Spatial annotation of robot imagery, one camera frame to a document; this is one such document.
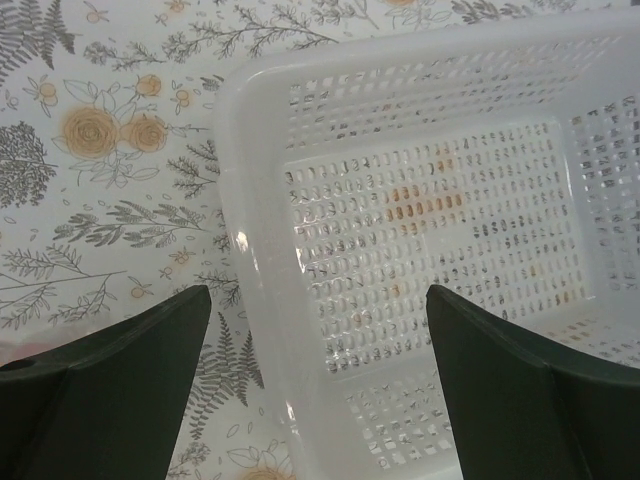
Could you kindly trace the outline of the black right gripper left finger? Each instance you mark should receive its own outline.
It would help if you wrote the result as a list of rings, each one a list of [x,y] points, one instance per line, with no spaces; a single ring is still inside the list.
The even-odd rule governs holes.
[[[192,286],[2,366],[2,478],[165,478],[209,319]]]

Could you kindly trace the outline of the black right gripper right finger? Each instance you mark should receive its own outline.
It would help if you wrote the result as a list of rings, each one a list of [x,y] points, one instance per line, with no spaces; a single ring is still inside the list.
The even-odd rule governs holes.
[[[639,371],[503,320],[444,286],[426,295],[466,479],[636,479]]]

